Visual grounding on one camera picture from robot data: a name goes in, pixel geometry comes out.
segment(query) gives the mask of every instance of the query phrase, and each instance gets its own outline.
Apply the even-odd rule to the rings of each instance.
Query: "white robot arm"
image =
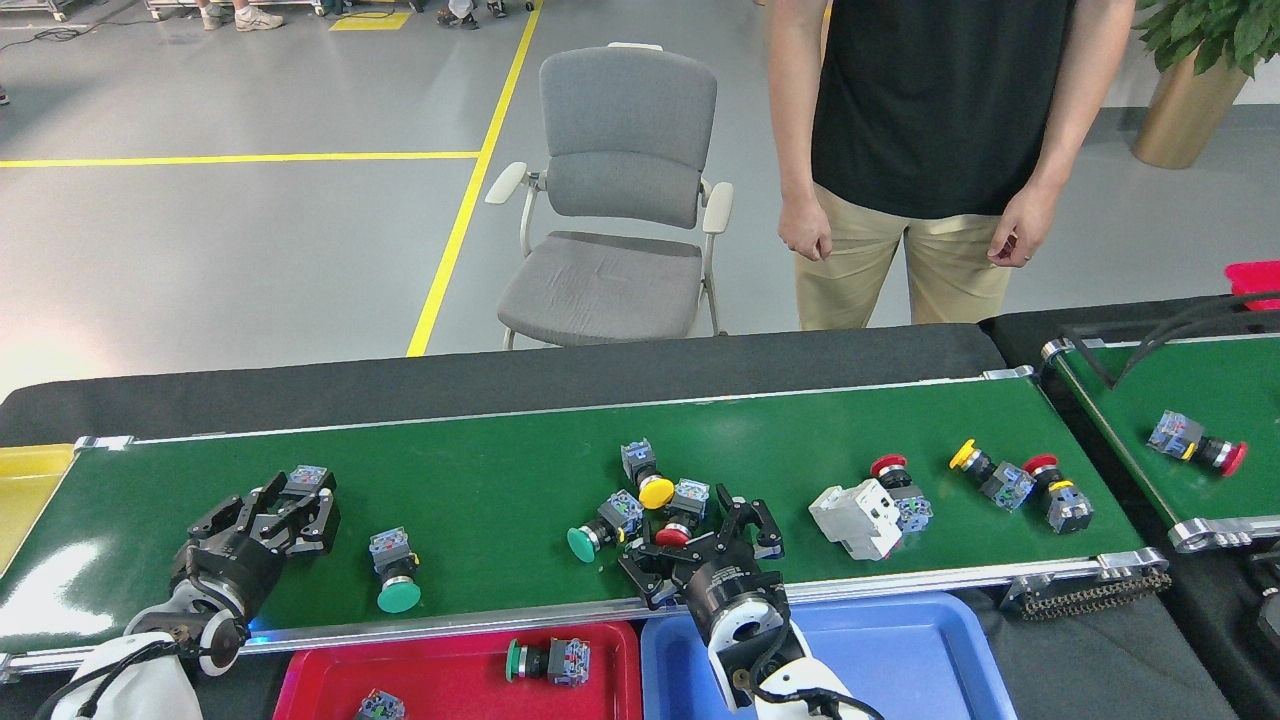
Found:
[[[620,564],[645,602],[657,609],[678,597],[689,606],[730,711],[754,706],[760,720],[883,720],[813,657],[791,623],[781,574],[760,571],[758,560],[783,555],[768,506],[730,497],[724,486],[716,493],[726,514],[718,533],[684,547],[646,538],[627,546]],[[748,525],[756,527],[754,544],[741,537]]]
[[[93,648],[36,720],[201,720],[183,661],[230,669],[284,561],[333,547],[334,489],[333,473],[300,465],[210,510],[174,556],[169,600]]]

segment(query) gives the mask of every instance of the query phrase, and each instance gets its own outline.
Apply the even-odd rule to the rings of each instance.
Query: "plastic tray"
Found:
[[[977,616],[946,593],[792,607],[814,657],[884,717],[1015,719]],[[640,633],[646,720],[735,716],[724,707],[707,647],[689,616]]]
[[[1222,270],[1231,281],[1231,295],[1280,290],[1280,260],[1235,263]],[[1280,300],[1254,300],[1245,302],[1251,310],[1280,310]]]
[[[70,445],[0,447],[0,575],[72,464]]]
[[[586,684],[508,683],[511,641],[545,647],[553,637],[591,644]],[[352,720],[372,689],[402,700],[408,720],[640,720],[636,646],[631,625],[599,623],[302,651],[289,662],[273,720]]]

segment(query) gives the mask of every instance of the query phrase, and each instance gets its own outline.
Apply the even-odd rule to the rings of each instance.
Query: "gray floor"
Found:
[[[440,4],[393,32],[329,32],[294,5],[276,9],[288,24],[273,32],[202,32],[195,13],[168,10],[157,24],[9,47],[0,160],[476,152],[532,15],[512,3],[476,32],[445,31]],[[73,27],[150,19],[127,0],[68,13]],[[545,161],[547,56],[630,40],[701,59],[721,88],[707,174],[737,187],[717,246],[722,324],[795,329],[791,260],[774,234],[764,23],[749,0],[547,0],[484,187],[512,160]],[[50,26],[46,13],[3,13],[0,45]],[[1190,170],[1143,165],[1130,140],[1091,136],[1006,311],[1225,292],[1224,265],[1280,256],[1274,124],[1224,128]],[[0,397],[51,379],[404,355],[475,168],[0,167]],[[518,201],[476,205],[426,352],[499,347],[494,307],[520,263],[518,214]],[[535,229],[556,227],[544,211]],[[900,260],[874,325],[908,322]]]

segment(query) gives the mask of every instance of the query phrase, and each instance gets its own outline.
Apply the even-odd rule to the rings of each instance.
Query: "red tray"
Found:
[[[577,688],[506,676],[507,647],[580,638],[590,679]],[[289,662],[273,720],[352,720],[372,689],[404,702],[408,720],[641,720],[640,651],[627,623],[539,628],[301,651]]]

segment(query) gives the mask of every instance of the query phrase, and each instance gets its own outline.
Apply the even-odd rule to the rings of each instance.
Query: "shoe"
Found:
[[[247,18],[242,18],[239,13],[236,13],[236,29],[241,32],[250,32],[252,29],[275,29],[283,24],[284,18],[280,15],[264,13],[253,5],[248,6]]]
[[[227,10],[218,3],[210,3],[200,12],[200,19],[205,22],[205,29],[218,29],[227,22]]]
[[[440,8],[440,12],[435,14],[435,22],[440,23],[444,27],[452,27],[458,29],[480,28],[480,23],[476,22],[475,17],[471,13],[467,13],[466,17],[460,18],[453,13],[451,13],[448,8]]]

